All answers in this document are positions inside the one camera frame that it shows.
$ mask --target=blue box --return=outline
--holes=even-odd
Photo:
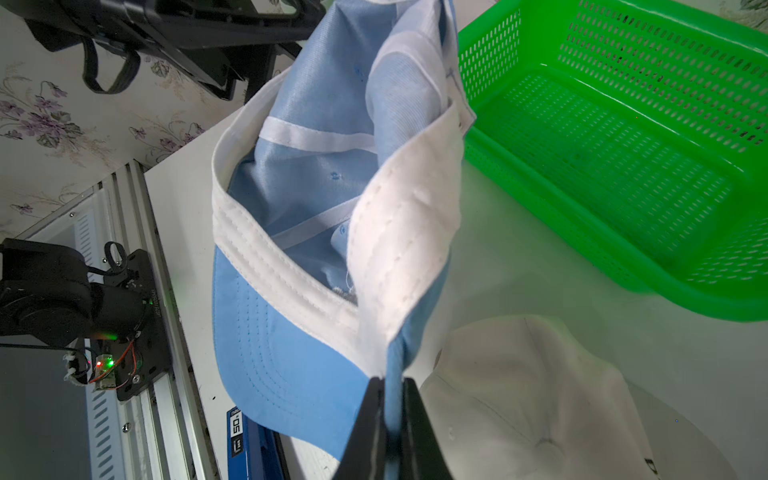
[[[290,480],[280,435],[249,420],[237,407],[227,412],[230,480]]]

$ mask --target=light blue baseball cap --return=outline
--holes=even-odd
[[[372,376],[396,380],[399,431],[402,370],[448,271],[474,121],[453,18],[447,0],[336,0],[214,151],[223,384],[336,458]]]

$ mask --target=red wire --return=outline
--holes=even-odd
[[[134,348],[134,342],[135,341],[136,341],[136,339],[133,339],[133,340],[131,340],[131,343],[128,343],[128,347],[123,352],[123,355],[120,357],[120,359],[117,362],[114,363],[114,366],[112,366],[112,368],[110,368],[109,370],[107,370],[106,372],[102,373],[101,375],[99,375],[98,377],[96,377],[95,379],[91,380],[88,383],[98,382],[99,380],[103,379],[105,376],[109,375],[112,372],[112,370],[116,369],[118,367],[118,365],[120,365],[120,362],[122,362],[123,359],[125,358],[126,354],[128,353],[128,350],[132,350]],[[135,363],[136,357],[135,357],[135,355],[136,354],[134,353],[134,368],[136,368],[136,363]]]
[[[131,355],[134,357],[134,371],[131,372],[131,374],[128,376],[125,382],[122,382],[120,385],[114,387],[114,390],[121,389],[124,386],[126,386],[128,382],[134,379],[134,375],[136,375],[136,347],[133,345],[131,345]]]

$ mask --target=green plastic basket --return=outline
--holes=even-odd
[[[768,319],[768,36],[667,0],[501,0],[465,156],[620,285]]]

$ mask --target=cable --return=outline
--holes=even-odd
[[[83,356],[83,359],[85,360],[85,365],[89,365],[90,362],[88,361],[88,357],[79,349],[74,349],[68,346],[49,346],[49,345],[22,345],[18,343],[0,343],[0,348],[9,348],[9,349],[31,349],[31,350],[62,350],[65,352],[73,352],[73,353],[79,353]],[[93,354],[93,350],[89,349],[88,347],[84,346],[83,349],[90,350],[91,354]]]
[[[109,370],[107,370],[106,372],[102,373],[101,375],[99,375],[95,379],[88,380],[88,383],[98,382],[99,380],[103,379],[105,376],[109,375],[112,372],[112,370],[116,369],[118,367],[118,365],[120,365],[120,362],[122,362],[123,359],[125,358],[125,355],[128,353],[128,350],[133,349],[135,341],[136,341],[136,339],[133,339],[133,340],[131,340],[131,343],[128,343],[128,347],[126,347],[125,351],[123,352],[123,355],[121,355],[120,359],[117,362],[115,362],[114,365]]]
[[[112,257],[112,245],[118,249],[118,255],[120,255],[120,263],[115,262],[114,258]],[[125,253],[125,247],[120,245],[118,242],[107,242],[104,244],[104,259],[107,261],[107,263],[109,263],[111,271],[101,270],[95,266],[90,266],[88,267],[88,272],[95,273],[96,275],[115,276],[120,275],[128,268],[128,254]]]
[[[134,357],[134,371],[131,372],[131,374],[128,376],[128,378],[125,380],[125,382],[122,382],[120,385],[114,387],[113,390],[121,389],[124,386],[126,386],[128,384],[128,382],[132,382],[133,381],[134,375],[136,375],[136,368],[137,368],[137,365],[136,365],[136,346],[135,345],[131,345],[131,355]]]

